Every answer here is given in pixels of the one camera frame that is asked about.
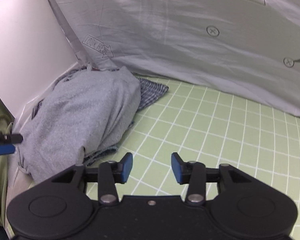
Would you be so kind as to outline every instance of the pile of clothes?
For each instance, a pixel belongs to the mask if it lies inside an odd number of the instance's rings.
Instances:
[[[17,147],[21,171],[36,183],[79,163],[89,166],[116,150],[137,111],[168,87],[134,77],[126,67],[73,70],[34,109]]]

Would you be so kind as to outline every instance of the gray cloth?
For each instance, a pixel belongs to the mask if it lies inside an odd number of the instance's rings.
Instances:
[[[21,171],[39,183],[117,143],[140,104],[140,82],[119,71],[78,71],[61,80],[22,131]]]

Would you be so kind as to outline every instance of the plaid cloth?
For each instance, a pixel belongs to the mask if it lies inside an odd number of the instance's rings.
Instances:
[[[63,75],[55,82],[55,85],[58,82],[60,82],[62,79],[64,79],[64,81],[67,81],[68,79],[70,79],[72,77],[72,75],[74,73],[76,73],[77,71],[80,71],[80,70],[81,69],[75,69],[75,70],[72,70],[67,75]],[[166,85],[150,81],[146,78],[140,78],[140,77],[136,77],[136,78],[138,78],[138,80],[140,81],[140,85],[141,85],[141,101],[140,101],[137,112],[152,105],[159,98],[161,98],[169,89],[169,87]],[[32,109],[32,119],[34,119],[34,117],[37,115],[38,111],[40,110],[43,100],[41,100]],[[130,129],[133,125],[134,125],[134,122],[132,121],[131,124],[129,125],[128,129]],[[91,166],[96,160],[98,160],[104,156],[110,155],[110,154],[115,154],[118,151],[118,147],[119,147],[118,144],[116,144],[116,145],[112,145],[104,150],[97,151],[97,152],[91,154],[90,156],[85,157],[83,159],[83,164],[86,166]]]

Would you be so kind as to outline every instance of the green checkered surface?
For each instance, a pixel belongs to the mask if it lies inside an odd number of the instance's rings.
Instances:
[[[187,187],[177,184],[170,167],[173,152],[210,168],[229,163],[295,201],[299,215],[292,237],[300,240],[300,119],[207,87],[150,79],[168,85],[169,92],[136,114],[117,154],[93,165],[133,153],[128,182],[116,185],[119,196],[184,197]],[[91,199],[97,199],[97,188],[88,184]],[[216,195],[217,186],[210,183],[207,198]]]

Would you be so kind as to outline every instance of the small screw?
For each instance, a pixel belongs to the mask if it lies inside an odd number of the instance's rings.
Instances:
[[[199,203],[204,200],[204,197],[200,194],[191,194],[188,196],[188,200],[192,203]]]
[[[156,201],[154,201],[154,200],[148,201],[148,205],[150,205],[150,206],[154,206],[155,204],[156,204]]]
[[[117,198],[112,194],[105,194],[105,195],[101,196],[101,198],[100,198],[101,202],[107,203],[107,204],[114,202],[116,199]]]

